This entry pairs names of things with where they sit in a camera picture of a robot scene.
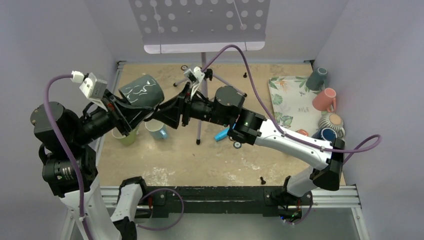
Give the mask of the light blue mug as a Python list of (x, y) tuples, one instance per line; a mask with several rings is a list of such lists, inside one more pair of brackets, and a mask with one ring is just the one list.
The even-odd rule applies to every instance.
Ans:
[(168, 133), (163, 122), (152, 119), (144, 122), (146, 130), (154, 139), (167, 139)]

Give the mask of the light green mug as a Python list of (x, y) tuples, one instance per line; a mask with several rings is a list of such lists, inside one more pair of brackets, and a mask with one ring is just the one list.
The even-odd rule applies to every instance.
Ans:
[(119, 143), (121, 143), (123, 146), (130, 146), (133, 143), (135, 143), (136, 139), (137, 139), (137, 135), (139, 133), (139, 128), (135, 128), (134, 130), (132, 130), (129, 135), (123, 135), (119, 132), (119, 130), (117, 128), (114, 128), (111, 131), (112, 137), (117, 140)]

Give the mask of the dark grey mug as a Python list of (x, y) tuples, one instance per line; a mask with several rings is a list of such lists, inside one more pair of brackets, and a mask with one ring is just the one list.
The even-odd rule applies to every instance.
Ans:
[(165, 99), (160, 84), (149, 74), (120, 87), (118, 91), (126, 102), (136, 107), (155, 108)]

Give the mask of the plain pink mug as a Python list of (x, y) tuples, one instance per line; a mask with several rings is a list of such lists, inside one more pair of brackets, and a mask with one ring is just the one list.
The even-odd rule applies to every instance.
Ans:
[(337, 111), (337, 93), (333, 88), (325, 88), (312, 101), (312, 106), (318, 111), (333, 113)]

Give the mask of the textured salmon mug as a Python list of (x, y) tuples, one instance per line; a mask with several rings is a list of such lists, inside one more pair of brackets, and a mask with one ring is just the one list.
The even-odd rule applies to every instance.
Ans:
[(309, 136), (309, 133), (304, 129), (298, 129), (296, 132), (307, 137)]

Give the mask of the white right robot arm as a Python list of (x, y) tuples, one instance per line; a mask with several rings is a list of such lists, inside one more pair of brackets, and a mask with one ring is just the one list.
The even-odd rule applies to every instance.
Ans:
[(158, 107), (153, 119), (177, 129), (188, 125), (190, 119), (227, 126), (227, 135), (240, 144), (257, 145), (294, 156), (309, 167), (286, 178), (280, 196), (288, 204), (294, 203), (313, 189), (337, 191), (340, 188), (345, 144), (311, 138), (283, 129), (269, 118), (243, 107), (245, 97), (232, 86), (223, 86), (213, 100), (201, 93), (191, 96), (190, 85)]

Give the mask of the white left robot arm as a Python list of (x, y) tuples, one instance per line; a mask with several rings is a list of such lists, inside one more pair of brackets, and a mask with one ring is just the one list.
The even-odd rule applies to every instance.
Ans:
[(123, 180), (110, 214), (90, 143), (113, 129), (129, 135), (150, 112), (149, 106), (136, 106), (108, 90), (100, 98), (100, 107), (82, 116), (47, 98), (32, 112), (33, 133), (41, 142), (42, 178), (72, 213), (85, 240), (137, 238), (137, 206), (149, 199), (145, 180), (140, 176)]

